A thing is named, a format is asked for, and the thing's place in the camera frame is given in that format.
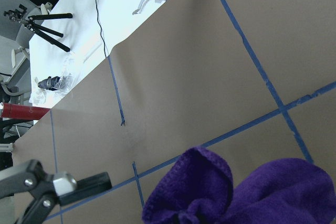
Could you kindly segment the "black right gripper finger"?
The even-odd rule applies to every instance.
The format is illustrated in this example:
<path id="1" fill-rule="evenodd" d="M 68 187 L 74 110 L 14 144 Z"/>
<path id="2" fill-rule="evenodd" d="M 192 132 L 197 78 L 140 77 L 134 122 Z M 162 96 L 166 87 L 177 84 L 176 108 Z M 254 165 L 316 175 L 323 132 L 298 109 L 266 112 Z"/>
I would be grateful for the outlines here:
<path id="1" fill-rule="evenodd" d="M 75 180 L 68 172 L 45 172 L 36 159 L 1 171 L 1 198 L 25 192 L 33 198 L 16 223 L 43 223 L 56 205 L 70 205 L 111 188 L 107 172 Z"/>

